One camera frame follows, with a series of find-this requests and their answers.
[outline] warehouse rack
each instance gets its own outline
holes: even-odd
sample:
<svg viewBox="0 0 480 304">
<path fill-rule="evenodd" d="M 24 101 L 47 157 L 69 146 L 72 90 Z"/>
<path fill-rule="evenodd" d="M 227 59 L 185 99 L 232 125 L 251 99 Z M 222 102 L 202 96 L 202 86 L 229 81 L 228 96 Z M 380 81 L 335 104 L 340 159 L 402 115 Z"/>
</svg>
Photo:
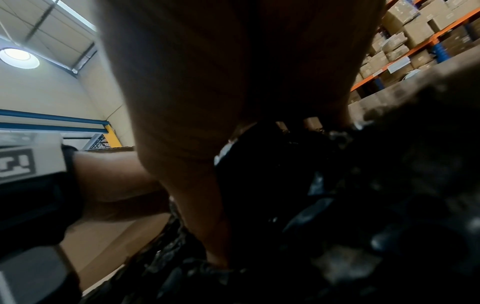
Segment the warehouse rack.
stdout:
<svg viewBox="0 0 480 304">
<path fill-rule="evenodd" d="M 413 0 L 412 3 L 413 4 L 418 4 L 420 2 L 422 2 L 423 0 Z M 396 3 L 397 0 L 390 0 L 386 3 L 387 7 L 393 5 L 394 3 Z M 421 51 L 423 48 L 425 48 L 426 46 L 431 46 L 433 51 L 437 54 L 437 61 L 440 63 L 440 62 L 443 62 L 447 59 L 449 59 L 450 57 L 448 56 L 448 54 L 446 53 L 445 49 L 443 48 L 443 46 L 441 45 L 440 43 L 440 40 L 439 38 L 441 36 L 443 36 L 444 34 L 446 34 L 447 32 L 449 32 L 450 30 L 456 28 L 457 26 L 459 25 L 464 25 L 466 24 L 470 18 L 472 18 L 473 16 L 475 16 L 476 14 L 480 13 L 480 8 L 476 9 L 476 10 L 473 10 L 471 11 L 470 13 L 466 14 L 465 16 L 463 16 L 462 18 L 458 19 L 457 21 L 455 21 L 454 23 L 452 23 L 451 25 L 449 25 L 448 27 L 446 27 L 445 29 L 441 30 L 440 32 L 438 33 L 435 33 L 433 36 L 430 37 L 430 39 L 426 40 L 425 42 L 421 43 L 420 45 L 416 46 L 415 48 L 411 49 L 408 53 L 406 53 L 405 55 L 403 55 L 402 57 L 398 58 L 397 60 L 393 61 L 393 62 L 390 62 L 389 64 L 387 64 L 386 66 L 384 66 L 383 68 L 381 68 L 380 70 L 378 70 L 376 73 L 374 73 L 373 75 L 370 75 L 368 76 L 367 78 L 363 79 L 362 81 L 356 83 L 352 88 L 351 88 L 351 92 L 358 89 L 359 87 L 361 87 L 362 85 L 372 81 L 372 80 L 376 80 L 378 78 L 378 76 L 387 71 L 389 66 L 398 62 L 399 60 L 405 58 L 405 57 L 408 57 L 408 56 L 411 56 L 415 53 L 417 53 L 418 51 Z"/>
</svg>

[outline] orange beam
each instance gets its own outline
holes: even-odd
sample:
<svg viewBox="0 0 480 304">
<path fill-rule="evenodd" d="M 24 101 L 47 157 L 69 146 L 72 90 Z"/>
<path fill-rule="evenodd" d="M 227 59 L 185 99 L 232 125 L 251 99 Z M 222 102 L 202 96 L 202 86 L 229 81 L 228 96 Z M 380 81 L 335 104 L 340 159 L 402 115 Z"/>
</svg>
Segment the orange beam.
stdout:
<svg viewBox="0 0 480 304">
<path fill-rule="evenodd" d="M 463 16 L 462 18 L 458 19 L 457 21 L 455 21 L 454 23 L 452 23 L 451 25 L 449 25 L 448 27 L 446 27 L 445 29 L 441 30 L 440 32 L 436 33 L 436 34 L 433 34 L 433 36 L 430 37 L 430 39 L 424 41 L 423 43 L 419 44 L 418 46 L 416 46 L 415 48 L 411 49 L 408 53 L 406 53 L 405 55 L 403 55 L 402 57 L 398 58 L 397 60 L 393 61 L 393 62 L 390 62 L 389 64 L 387 64 L 386 66 L 384 66 L 381 70 L 382 70 L 382 73 L 385 72 L 389 66 L 391 64 L 394 64 L 396 61 L 402 59 L 403 57 L 407 57 L 407 56 L 411 56 L 413 54 L 415 54 L 416 52 L 418 52 L 419 50 L 423 49 L 424 47 L 426 47 L 428 44 L 437 44 L 439 43 L 439 37 L 441 37 L 442 35 L 444 35 L 446 32 L 450 31 L 451 29 L 453 29 L 454 27 L 456 26 L 459 26 L 461 24 L 463 24 L 466 20 L 470 19 L 471 17 L 473 17 L 474 15 L 478 14 L 480 12 L 480 8 L 476 9 L 476 10 L 473 10 L 471 11 L 470 13 L 466 14 L 465 16 Z M 358 89 L 359 87 L 361 87 L 362 85 L 366 84 L 367 82 L 369 82 L 370 80 L 372 80 L 374 77 L 373 76 L 368 76 L 367 78 L 363 79 L 363 81 L 355 84 L 351 90 L 351 91 L 354 91 L 356 89 Z"/>
</svg>

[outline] wall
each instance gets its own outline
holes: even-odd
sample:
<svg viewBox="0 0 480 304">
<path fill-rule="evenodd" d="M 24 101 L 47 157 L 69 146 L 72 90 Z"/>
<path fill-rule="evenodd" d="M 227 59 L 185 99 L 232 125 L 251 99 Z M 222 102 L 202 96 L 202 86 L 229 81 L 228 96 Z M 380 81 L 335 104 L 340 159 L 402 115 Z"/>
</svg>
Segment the wall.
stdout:
<svg viewBox="0 0 480 304">
<path fill-rule="evenodd" d="M 0 39 L 0 49 L 16 47 Z M 0 109 L 103 119 L 78 79 L 38 57 L 33 70 L 0 61 Z"/>
<path fill-rule="evenodd" d="M 110 122 L 121 144 L 134 146 L 132 127 L 122 93 L 99 52 L 80 70 L 78 79 L 103 118 Z"/>
</svg>

